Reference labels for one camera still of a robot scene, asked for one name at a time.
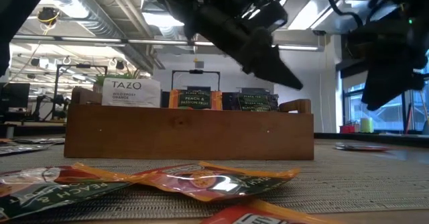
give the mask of exposed ductwork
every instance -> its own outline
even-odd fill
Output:
[[[100,38],[126,38],[126,35],[104,12],[95,0],[53,0],[54,4],[68,16],[85,18],[91,21],[82,21],[79,24]],[[114,48],[123,53],[134,65],[152,73],[154,65],[150,56],[141,54],[135,46],[126,44],[125,47]]]

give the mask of desk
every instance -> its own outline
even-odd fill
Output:
[[[427,223],[429,219],[429,150],[391,146],[386,153],[344,152],[334,150],[341,140],[316,140],[315,161],[218,161],[217,164],[260,170],[287,170],[301,167],[302,173],[285,187],[260,196],[277,205],[314,213],[345,223]],[[132,173],[158,166],[181,164],[181,160],[95,160],[65,159],[62,146],[51,150],[2,157],[0,171],[34,166],[83,162],[96,168]],[[71,223],[183,224],[198,223],[205,216],[224,208],[223,204],[203,205],[180,194],[168,194],[154,188],[131,186],[120,193],[107,194],[85,203],[60,207],[24,217],[17,221],[40,222],[62,218]],[[153,210],[150,207],[173,205]],[[155,219],[160,214],[167,219]],[[83,221],[70,218],[76,214]],[[118,220],[120,216],[133,220]]]

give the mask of ceiling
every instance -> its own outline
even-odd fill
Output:
[[[37,15],[44,7],[60,9],[60,16],[55,26],[47,31],[47,36],[70,36],[70,37],[100,37],[104,34],[110,38],[155,38],[168,40],[183,40],[183,29],[180,24],[164,27],[165,23],[173,19],[168,18],[166,12],[162,12],[159,3],[154,0],[68,0],[69,5],[61,0],[42,0],[34,9],[28,20],[23,24],[19,34],[42,35],[47,26],[41,24]],[[343,11],[353,11],[362,18],[369,13],[368,0],[336,0],[337,5]],[[88,17],[76,18],[78,9],[88,10]],[[284,5],[288,12],[288,23],[274,32],[274,40],[279,44],[293,46],[316,46],[323,49],[326,42],[312,33],[312,30],[323,30],[331,34],[340,34],[356,27],[351,17],[341,17],[332,13],[328,0],[287,0]],[[383,8],[376,17],[382,17],[392,5]],[[92,23],[100,23],[106,32],[96,32],[91,29]],[[198,41],[206,41],[198,36]],[[84,44],[70,42],[38,42],[37,40],[13,40],[11,44],[13,52],[10,79],[16,82],[32,82],[36,87],[50,86],[55,81],[56,68],[42,68],[32,66],[29,61],[31,57],[47,58],[49,62],[63,64],[90,64],[91,66],[107,66],[109,73],[122,73],[117,70],[116,60],[123,60],[131,69],[142,68],[152,73],[153,69],[165,68],[163,61],[171,56],[186,56],[193,58],[195,54],[222,55],[223,53],[215,47],[190,47],[190,46],[145,46],[130,45],[121,46],[105,44]],[[76,69],[70,68],[73,74],[85,74],[84,80],[73,77],[72,73],[64,72],[59,78],[62,85],[69,84],[70,87],[80,85],[91,87],[91,79],[95,74],[100,74],[97,68]],[[34,74],[35,79],[29,79],[28,74]]]

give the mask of table surface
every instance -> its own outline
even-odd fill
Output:
[[[341,140],[327,140],[320,139],[316,140],[316,144],[323,145],[326,148],[330,148],[335,144],[364,144],[364,145],[378,145],[378,146],[389,146],[385,144],[374,144],[367,142],[356,142],[356,141],[341,141]],[[397,160],[403,164],[419,163],[423,168],[429,167],[429,150],[424,148],[411,148],[402,146],[389,146],[393,149],[392,154],[378,154],[378,153],[366,153],[372,155],[374,158]],[[372,212],[360,212],[360,213],[333,213],[333,214],[317,214],[315,217],[327,218],[336,221],[342,221],[344,223],[427,223],[429,220],[429,210],[409,210],[409,211],[372,211]],[[129,223],[129,224],[193,224],[200,223],[201,219],[137,219],[137,220],[112,220],[112,221],[74,221],[70,223],[81,224],[116,224],[116,223]]]

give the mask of tazo logo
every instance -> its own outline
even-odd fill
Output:
[[[114,81],[113,82],[113,88],[122,88],[122,89],[135,89],[135,90],[140,90],[141,89],[141,83],[140,82],[127,82],[124,84],[124,82],[118,82],[118,81]]]

